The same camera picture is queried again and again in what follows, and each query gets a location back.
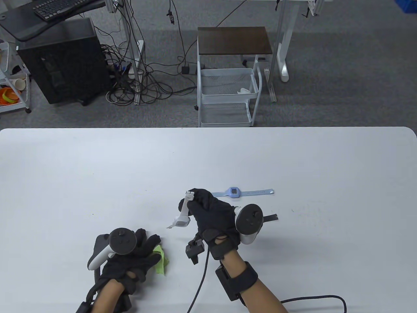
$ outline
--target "black computer case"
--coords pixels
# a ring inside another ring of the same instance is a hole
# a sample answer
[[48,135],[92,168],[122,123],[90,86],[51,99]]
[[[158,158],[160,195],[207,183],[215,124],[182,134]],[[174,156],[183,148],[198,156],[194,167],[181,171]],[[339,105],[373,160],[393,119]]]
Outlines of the black computer case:
[[107,62],[89,18],[63,21],[16,44],[49,103],[89,101],[110,88]]

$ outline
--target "power adapter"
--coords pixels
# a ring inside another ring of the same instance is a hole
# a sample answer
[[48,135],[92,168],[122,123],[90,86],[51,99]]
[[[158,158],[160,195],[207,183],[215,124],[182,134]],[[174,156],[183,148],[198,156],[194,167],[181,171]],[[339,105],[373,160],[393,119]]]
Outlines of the power adapter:
[[190,67],[189,66],[183,66],[181,67],[181,74],[189,74],[190,73]]

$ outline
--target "white watch strap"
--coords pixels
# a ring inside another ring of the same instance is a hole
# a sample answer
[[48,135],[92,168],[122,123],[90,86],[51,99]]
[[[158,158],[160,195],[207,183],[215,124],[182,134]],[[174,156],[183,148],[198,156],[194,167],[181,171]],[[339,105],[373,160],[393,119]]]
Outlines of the white watch strap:
[[225,192],[212,192],[211,193],[212,195],[213,195],[213,197],[225,197],[225,196],[228,196],[228,194],[227,193],[225,193]]
[[264,190],[254,190],[254,191],[242,191],[241,196],[260,196],[262,194],[273,194],[273,189],[264,189]]

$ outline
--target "hand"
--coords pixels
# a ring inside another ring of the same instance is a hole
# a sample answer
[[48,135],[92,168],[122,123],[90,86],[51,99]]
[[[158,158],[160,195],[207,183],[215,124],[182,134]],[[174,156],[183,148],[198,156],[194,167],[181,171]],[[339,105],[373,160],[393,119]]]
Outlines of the hand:
[[[234,207],[227,202],[215,198],[205,189],[191,189],[194,200],[189,201],[187,207],[189,215],[196,218],[198,233],[209,247],[215,245],[215,239],[227,236],[233,247],[240,244],[239,233],[235,226]],[[178,205],[181,211],[184,199]]]
[[129,294],[133,294],[136,290],[136,281],[143,283],[146,280],[148,270],[156,265],[161,256],[152,254],[156,245],[161,242],[158,235],[152,235],[146,239],[146,231],[138,229],[135,233],[137,246],[128,255],[115,255],[108,259],[103,267],[103,273],[99,278],[99,282],[103,280],[109,281],[115,279],[123,284],[125,290]]

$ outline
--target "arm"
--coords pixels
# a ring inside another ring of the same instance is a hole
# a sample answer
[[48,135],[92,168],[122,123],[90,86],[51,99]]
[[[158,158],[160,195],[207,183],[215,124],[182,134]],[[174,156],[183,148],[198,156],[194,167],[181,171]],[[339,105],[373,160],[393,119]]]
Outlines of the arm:
[[[133,272],[127,272],[126,274],[132,279],[136,278]],[[91,313],[113,313],[116,303],[124,290],[125,287],[122,283],[115,279],[109,280],[94,301]]]
[[[245,269],[246,263],[236,250],[232,250],[221,261],[231,278],[239,276]],[[241,293],[243,301],[250,313],[288,313],[276,296],[258,279],[249,289]]]

